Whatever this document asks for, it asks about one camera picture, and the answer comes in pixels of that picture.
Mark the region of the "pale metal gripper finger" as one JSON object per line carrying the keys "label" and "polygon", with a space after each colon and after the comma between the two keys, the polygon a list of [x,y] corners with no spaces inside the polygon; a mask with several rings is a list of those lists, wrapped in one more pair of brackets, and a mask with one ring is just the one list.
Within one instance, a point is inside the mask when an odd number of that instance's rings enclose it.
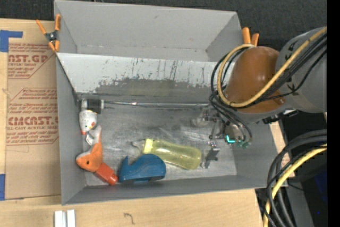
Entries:
{"label": "pale metal gripper finger", "polygon": [[208,148],[203,152],[202,167],[208,169],[212,161],[218,160],[218,153],[220,152],[220,147],[216,141],[210,141],[208,143]]}
{"label": "pale metal gripper finger", "polygon": [[200,114],[190,119],[190,123],[195,128],[203,128],[210,124],[209,115],[206,113]]}

